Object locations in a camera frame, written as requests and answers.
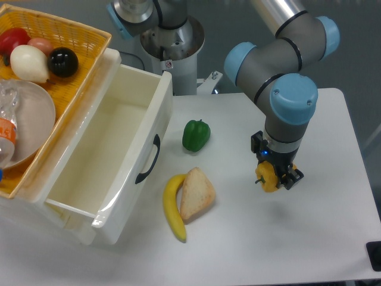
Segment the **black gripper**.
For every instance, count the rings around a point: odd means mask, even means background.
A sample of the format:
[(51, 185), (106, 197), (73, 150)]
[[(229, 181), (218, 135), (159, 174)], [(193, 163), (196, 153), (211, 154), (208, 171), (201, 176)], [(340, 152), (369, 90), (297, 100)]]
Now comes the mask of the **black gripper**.
[(266, 130), (251, 136), (251, 151), (257, 156), (258, 165), (269, 162), (277, 176), (277, 188), (290, 190), (303, 177), (299, 169), (294, 169), (293, 160), (299, 149), (299, 140), (286, 143), (273, 139)]

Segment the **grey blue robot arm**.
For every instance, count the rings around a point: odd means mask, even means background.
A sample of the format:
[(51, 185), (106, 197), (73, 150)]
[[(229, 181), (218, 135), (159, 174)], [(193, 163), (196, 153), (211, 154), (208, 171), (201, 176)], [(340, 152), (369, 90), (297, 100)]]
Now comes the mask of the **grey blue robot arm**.
[[(318, 91), (300, 71), (333, 53), (340, 32), (333, 20), (313, 17), (299, 1), (252, 5), (275, 39), (263, 48), (236, 45), (224, 72), (265, 114), (264, 129), (251, 136), (251, 150), (258, 159), (257, 182), (273, 192), (292, 188), (304, 176), (293, 160), (316, 110)], [(186, 1), (111, 1), (107, 11), (123, 38), (140, 38), (155, 73), (171, 73), (176, 95), (196, 93), (197, 55), (205, 36)]]

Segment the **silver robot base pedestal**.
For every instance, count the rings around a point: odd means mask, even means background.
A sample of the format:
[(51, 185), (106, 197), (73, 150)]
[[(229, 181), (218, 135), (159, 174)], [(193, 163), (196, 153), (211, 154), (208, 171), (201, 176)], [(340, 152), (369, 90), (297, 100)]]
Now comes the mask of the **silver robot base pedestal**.
[(180, 95), (217, 94), (223, 74), (212, 71), (206, 78), (197, 74), (198, 54), (204, 46), (205, 33), (200, 22), (188, 16), (184, 25), (168, 30), (155, 27), (143, 32), (140, 43), (151, 59), (153, 72), (172, 75), (173, 93)]

